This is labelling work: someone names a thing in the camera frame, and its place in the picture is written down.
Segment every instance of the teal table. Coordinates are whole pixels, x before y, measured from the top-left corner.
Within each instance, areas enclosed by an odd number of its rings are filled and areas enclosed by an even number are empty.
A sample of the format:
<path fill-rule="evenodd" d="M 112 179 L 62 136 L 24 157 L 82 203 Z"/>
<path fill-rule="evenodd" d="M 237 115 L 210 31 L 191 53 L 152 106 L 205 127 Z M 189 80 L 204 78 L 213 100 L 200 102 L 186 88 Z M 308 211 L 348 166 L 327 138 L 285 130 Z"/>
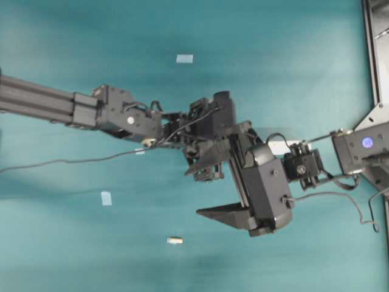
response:
<path fill-rule="evenodd" d="M 67 91 L 112 84 L 169 111 L 230 90 L 239 121 L 290 138 L 354 128 L 373 105 L 359 0 L 2 0 L 0 65 Z M 1 167 L 139 147 L 11 114 L 0 130 Z M 331 141 L 315 146 L 339 172 Z M 201 184 L 186 169 L 179 151 L 156 150 L 0 175 L 0 291 L 389 290 L 385 232 L 361 226 L 346 199 L 301 202 L 289 226 L 250 238 L 195 214 L 238 201 L 230 173 Z M 366 218 L 375 191 L 363 180 L 351 192 Z"/>

